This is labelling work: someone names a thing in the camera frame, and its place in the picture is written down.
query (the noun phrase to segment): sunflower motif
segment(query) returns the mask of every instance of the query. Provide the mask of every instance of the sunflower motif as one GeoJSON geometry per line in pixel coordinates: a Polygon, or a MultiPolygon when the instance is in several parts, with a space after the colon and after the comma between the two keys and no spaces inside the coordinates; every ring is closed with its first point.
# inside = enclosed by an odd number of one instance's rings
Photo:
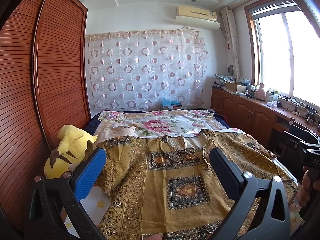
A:
{"type": "Polygon", "coordinates": [[[155,157],[155,158],[153,158],[153,161],[154,161],[154,163],[156,163],[158,165],[170,162],[170,160],[165,156],[155,157]]]}
{"type": "Polygon", "coordinates": [[[196,198],[200,187],[195,182],[188,182],[176,188],[176,195],[182,199],[196,198]]]}
{"type": "Polygon", "coordinates": [[[193,161],[193,160],[197,160],[197,159],[198,159],[198,157],[193,153],[186,153],[181,157],[181,160],[185,161],[185,162],[186,161],[193,161]]]}

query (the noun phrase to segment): cabinet door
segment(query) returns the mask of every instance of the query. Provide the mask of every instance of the cabinet door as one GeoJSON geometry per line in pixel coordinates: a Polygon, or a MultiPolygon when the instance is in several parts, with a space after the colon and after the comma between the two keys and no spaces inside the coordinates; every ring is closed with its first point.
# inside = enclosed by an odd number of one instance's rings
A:
{"type": "Polygon", "coordinates": [[[264,147],[267,146],[275,115],[261,107],[255,107],[252,115],[251,135],[264,147]]]}
{"type": "Polygon", "coordinates": [[[234,117],[235,117],[235,108],[234,108],[234,98],[232,95],[223,96],[223,108],[222,114],[227,117],[228,125],[234,127],[234,117]]]}
{"type": "Polygon", "coordinates": [[[212,89],[211,106],[219,111],[220,93],[217,89],[212,89]]]}
{"type": "Polygon", "coordinates": [[[235,117],[234,125],[235,128],[239,128],[246,133],[251,133],[251,115],[252,115],[252,104],[247,100],[239,100],[235,104],[235,117]]]}
{"type": "Polygon", "coordinates": [[[219,96],[219,114],[225,115],[223,113],[223,101],[224,101],[224,97],[222,95],[219,96]]]}

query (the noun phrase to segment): window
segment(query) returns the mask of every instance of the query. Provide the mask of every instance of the window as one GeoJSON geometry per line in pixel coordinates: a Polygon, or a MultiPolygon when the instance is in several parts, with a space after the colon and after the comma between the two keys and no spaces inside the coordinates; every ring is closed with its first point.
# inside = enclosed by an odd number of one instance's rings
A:
{"type": "Polygon", "coordinates": [[[320,106],[320,38],[292,0],[248,9],[258,81],[267,89],[320,106]]]}

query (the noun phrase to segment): pink bottle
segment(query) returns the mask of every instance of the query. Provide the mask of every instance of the pink bottle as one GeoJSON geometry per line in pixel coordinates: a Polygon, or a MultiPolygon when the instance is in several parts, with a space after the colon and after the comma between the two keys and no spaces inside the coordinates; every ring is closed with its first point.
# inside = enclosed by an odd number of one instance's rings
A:
{"type": "Polygon", "coordinates": [[[263,83],[260,83],[259,89],[255,93],[257,99],[264,100],[266,98],[266,92],[263,87],[263,83]]]}

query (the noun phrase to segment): pink flower pattern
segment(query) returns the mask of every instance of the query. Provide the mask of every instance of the pink flower pattern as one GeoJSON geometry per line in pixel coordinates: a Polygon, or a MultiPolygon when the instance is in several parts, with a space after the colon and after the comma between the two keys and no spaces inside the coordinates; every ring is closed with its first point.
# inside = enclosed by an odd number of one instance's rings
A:
{"type": "Polygon", "coordinates": [[[207,113],[201,112],[200,110],[193,110],[192,112],[197,115],[203,115],[203,116],[207,115],[207,113]]]}
{"type": "Polygon", "coordinates": [[[106,116],[106,119],[117,119],[119,118],[120,113],[119,112],[110,112],[108,113],[108,115],[106,116]]]}
{"type": "Polygon", "coordinates": [[[163,131],[170,132],[169,125],[165,121],[161,120],[149,120],[143,124],[143,127],[147,128],[150,131],[159,133],[163,131]]]}
{"type": "Polygon", "coordinates": [[[192,122],[192,125],[193,125],[193,126],[196,126],[196,127],[199,127],[199,128],[206,127],[206,124],[203,124],[203,123],[192,122]]]}
{"type": "Polygon", "coordinates": [[[161,111],[154,111],[153,115],[163,115],[163,113],[161,111]]]}

